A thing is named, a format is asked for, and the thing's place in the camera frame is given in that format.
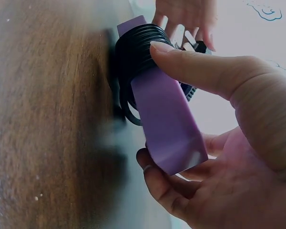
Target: palm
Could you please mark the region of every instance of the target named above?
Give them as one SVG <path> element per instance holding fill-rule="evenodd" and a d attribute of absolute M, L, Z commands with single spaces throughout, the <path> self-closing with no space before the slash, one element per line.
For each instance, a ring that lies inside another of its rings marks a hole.
<path fill-rule="evenodd" d="M 255 222 L 255 225 L 242 225 L 243 228 L 265 228 L 264 225 L 258 227 L 256 222 L 260 213 L 269 208 L 269 196 L 275 195 L 274 190 L 269 190 L 275 186 L 278 186 L 275 174 L 255 156 L 240 129 L 235 129 L 221 155 L 212 161 L 208 177 L 193 193 L 188 204 L 188 212 L 193 214 L 188 216 L 187 222 L 190 226 L 234 229 L 239 227 L 233 224 L 235 220 Z"/>

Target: hand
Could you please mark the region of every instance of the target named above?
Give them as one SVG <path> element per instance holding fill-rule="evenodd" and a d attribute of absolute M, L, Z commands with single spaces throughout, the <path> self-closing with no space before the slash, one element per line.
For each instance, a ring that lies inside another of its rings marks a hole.
<path fill-rule="evenodd" d="M 172 38 L 179 24 L 185 27 L 197 41 L 204 41 L 215 52 L 213 28 L 217 21 L 217 0 L 156 0 L 153 23 L 161 26 L 164 15 L 168 17 L 165 28 Z"/>
<path fill-rule="evenodd" d="M 255 57 L 171 49 L 152 43 L 157 65 L 229 100 L 239 127 L 204 136 L 217 158 L 181 173 L 191 181 L 168 177 L 140 150 L 151 195 L 195 229 L 286 229 L 286 78 Z"/>

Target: fingernail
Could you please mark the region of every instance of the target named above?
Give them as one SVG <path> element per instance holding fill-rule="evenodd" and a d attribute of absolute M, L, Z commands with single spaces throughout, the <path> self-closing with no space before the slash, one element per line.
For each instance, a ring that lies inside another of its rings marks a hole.
<path fill-rule="evenodd" d="M 153 46 L 159 52 L 169 52 L 175 49 L 171 45 L 163 42 L 151 42 L 151 46 Z"/>
<path fill-rule="evenodd" d="M 212 44 L 211 50 L 215 52 L 216 49 L 214 47 L 214 39 L 213 39 L 213 34 L 212 33 L 209 33 L 209 38 L 210 38 L 210 42 Z"/>
<path fill-rule="evenodd" d="M 151 165 L 147 165 L 144 169 L 143 169 L 143 173 L 145 173 L 149 168 L 151 168 Z"/>

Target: metal pin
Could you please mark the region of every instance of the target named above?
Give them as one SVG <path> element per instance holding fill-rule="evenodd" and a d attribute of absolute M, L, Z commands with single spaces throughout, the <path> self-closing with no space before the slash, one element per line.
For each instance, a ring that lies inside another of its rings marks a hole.
<path fill-rule="evenodd" d="M 189 41 L 191 46 L 194 48 L 194 50 L 198 47 L 198 44 L 196 43 L 194 37 L 191 35 L 191 33 L 187 30 L 184 33 L 185 38 Z"/>
<path fill-rule="evenodd" d="M 186 50 L 186 51 L 192 51 L 192 52 L 195 52 L 195 49 L 193 48 L 193 46 L 187 42 L 183 45 L 183 48 Z"/>

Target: finger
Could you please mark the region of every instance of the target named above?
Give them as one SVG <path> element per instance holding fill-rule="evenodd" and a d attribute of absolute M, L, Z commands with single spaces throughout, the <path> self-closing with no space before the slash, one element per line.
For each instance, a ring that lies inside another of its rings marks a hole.
<path fill-rule="evenodd" d="M 138 152 L 139 164 L 144 167 L 144 179 L 152 197 L 161 204 L 170 214 L 185 220 L 186 207 L 189 200 L 178 193 L 161 170 L 153 165 L 145 166 L 146 158 L 142 156 L 145 149 Z"/>
<path fill-rule="evenodd" d="M 175 32 L 177 30 L 177 24 L 168 20 L 167 25 L 165 27 L 165 32 L 167 34 L 167 36 L 172 39 L 175 35 Z"/>
<path fill-rule="evenodd" d="M 205 135 L 203 134 L 204 143 L 206 146 L 206 150 L 209 155 L 211 156 L 219 156 L 219 154 L 222 152 L 225 143 L 227 142 L 230 134 L 239 129 L 239 126 L 236 127 L 233 130 L 230 130 L 228 132 L 225 132 L 221 135 Z"/>
<path fill-rule="evenodd" d="M 214 166 L 215 162 L 215 159 L 209 159 L 200 165 L 181 172 L 180 175 L 183 176 L 185 179 L 191 181 L 203 181 L 210 177 L 210 171 L 211 168 Z"/>
<path fill-rule="evenodd" d="M 273 71 L 254 57 L 219 57 L 175 50 L 161 42 L 151 44 L 153 60 L 170 77 L 230 101 L 238 90 L 250 91 L 249 80 Z"/>
<path fill-rule="evenodd" d="M 203 40 L 206 46 L 216 51 L 213 42 L 213 29 L 216 25 L 217 0 L 203 0 L 202 1 L 202 22 L 201 31 L 203 33 Z"/>
<path fill-rule="evenodd" d="M 141 149 L 137 153 L 137 161 L 143 170 L 148 169 L 149 167 L 157 168 L 158 166 L 154 163 L 147 149 Z M 200 187 L 200 182 L 188 182 L 178 176 L 168 176 L 162 172 L 164 178 L 168 180 L 173 189 L 180 193 L 187 199 L 190 199 L 194 196 L 196 190 Z"/>
<path fill-rule="evenodd" d="M 156 11 L 156 13 L 153 17 L 152 24 L 155 24 L 155 25 L 158 25 L 161 27 L 163 24 L 163 20 L 164 20 L 164 15 L 161 14 L 160 12 Z"/>
<path fill-rule="evenodd" d="M 198 30 L 196 36 L 195 36 L 195 40 L 196 41 L 203 41 L 204 37 L 203 37 L 203 32 L 201 29 Z"/>

